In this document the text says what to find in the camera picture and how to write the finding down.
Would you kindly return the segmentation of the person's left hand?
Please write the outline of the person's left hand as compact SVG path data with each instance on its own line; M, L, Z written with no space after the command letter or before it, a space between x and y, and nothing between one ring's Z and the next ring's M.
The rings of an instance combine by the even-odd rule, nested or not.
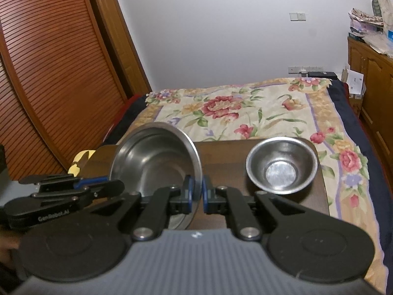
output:
M4 264L8 268L15 268L13 259L11 256L12 250L19 248L21 241L21 235L7 230L1 230L0 232L0 260L1 264Z

